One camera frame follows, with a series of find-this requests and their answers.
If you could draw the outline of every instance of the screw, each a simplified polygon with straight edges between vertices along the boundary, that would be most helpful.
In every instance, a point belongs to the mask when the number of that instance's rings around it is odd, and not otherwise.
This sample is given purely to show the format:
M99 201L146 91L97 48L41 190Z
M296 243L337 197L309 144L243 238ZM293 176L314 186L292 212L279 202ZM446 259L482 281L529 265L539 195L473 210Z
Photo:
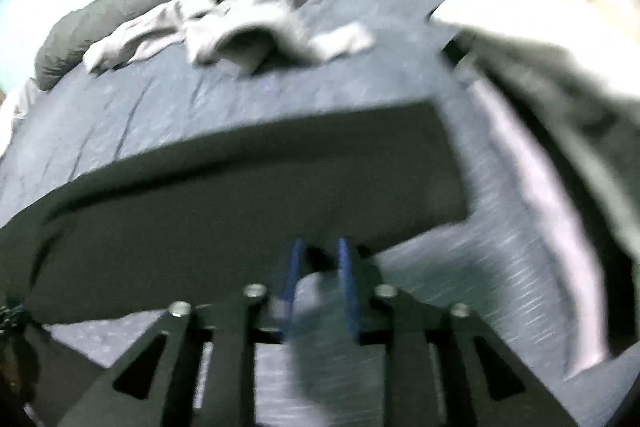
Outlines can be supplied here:
M264 284L252 283L244 287L244 295L252 299L264 297L266 293L267 286L265 286Z
M470 313L469 306L467 306L465 303L458 302L458 304L454 304L451 307L451 315L459 319L464 319L465 317L468 317L469 313Z
M171 306L169 306L169 313L174 317L184 317L191 313L191 305L188 302L175 301Z
M396 289L396 287L391 286L390 284L379 284L378 286L376 286L376 289L374 291L376 293L376 296L380 297L381 299L391 299L398 295L398 290Z

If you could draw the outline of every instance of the gray bed sheet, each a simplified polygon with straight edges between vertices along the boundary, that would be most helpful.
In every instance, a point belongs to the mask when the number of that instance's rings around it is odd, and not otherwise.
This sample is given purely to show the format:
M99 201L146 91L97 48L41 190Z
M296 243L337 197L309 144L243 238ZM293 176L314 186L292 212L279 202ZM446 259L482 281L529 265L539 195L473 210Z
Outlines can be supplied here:
M559 264L523 198L490 120L438 51L450 30L424 23L443 0L311 0L313 31L359 20L376 49L314 68L233 78L192 68L180 45L95 78L79 66L33 107L0 164L0 223L55 187L125 156L233 126L432 98L459 155L471 215L377 256L388 282L435 305L479 312L582 427L603 426L640 369L635 347L567 378L575 311ZM257 419L273 426L382 425L379 347L355 346L332 275L300 283L292 340L257 352ZM156 315L53 327L109 365Z

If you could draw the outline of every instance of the silver bolt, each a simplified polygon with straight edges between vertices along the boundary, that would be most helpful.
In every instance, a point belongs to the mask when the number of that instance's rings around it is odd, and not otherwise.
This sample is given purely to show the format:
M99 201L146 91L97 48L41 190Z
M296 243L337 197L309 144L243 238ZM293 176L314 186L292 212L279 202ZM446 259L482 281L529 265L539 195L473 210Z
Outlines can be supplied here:
M264 297L267 293L267 286L260 283L248 284L244 287L244 295L252 299Z
M191 313L191 305L184 301L175 301L169 306L169 313L174 317L184 317Z
M451 315L453 315L454 317L458 317L459 319L468 317L469 313L469 306L467 306L465 303L458 302L458 304L454 304L451 307Z
M374 290L377 297L381 299L391 299L398 295L398 290L395 286L391 286L390 284L379 284L376 286Z

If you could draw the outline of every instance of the triangular cutout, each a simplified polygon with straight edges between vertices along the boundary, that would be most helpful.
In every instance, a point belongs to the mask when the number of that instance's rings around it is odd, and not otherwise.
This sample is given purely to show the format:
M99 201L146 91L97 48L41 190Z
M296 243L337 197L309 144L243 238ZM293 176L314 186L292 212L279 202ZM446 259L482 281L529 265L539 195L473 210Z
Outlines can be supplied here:
M166 335L156 335L146 349L116 378L113 382L114 390L138 400L147 399L164 346Z
M525 392L522 380L484 338L475 337L474 346L476 346L492 400L500 401Z

